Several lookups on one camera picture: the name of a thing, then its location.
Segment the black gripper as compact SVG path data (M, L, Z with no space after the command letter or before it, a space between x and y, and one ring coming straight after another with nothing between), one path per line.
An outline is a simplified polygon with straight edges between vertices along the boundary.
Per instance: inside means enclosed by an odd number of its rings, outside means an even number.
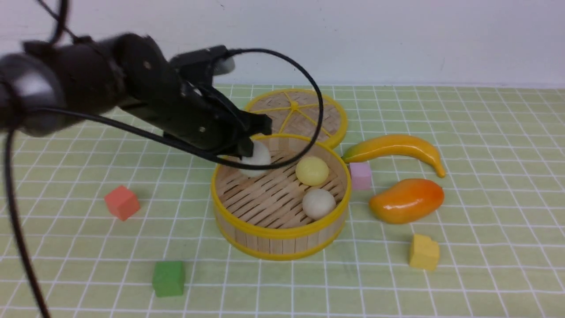
M128 99L119 108L161 129L164 137L213 155L252 157L254 135L271 135L272 119L236 111L211 85L182 79L149 36L117 42Z

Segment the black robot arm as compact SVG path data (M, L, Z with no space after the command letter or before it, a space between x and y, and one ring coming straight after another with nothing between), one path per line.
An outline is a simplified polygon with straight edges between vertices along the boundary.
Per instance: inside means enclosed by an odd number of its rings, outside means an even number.
M213 78L235 68L216 45L167 59L149 36L120 34L98 42L85 36L52 47L25 42L24 52L1 58L1 131L26 115L19 130L33 137L83 121L39 107L103 115L115 107L160 129L176 148L211 155L252 154L252 136L270 135L271 118L238 109Z

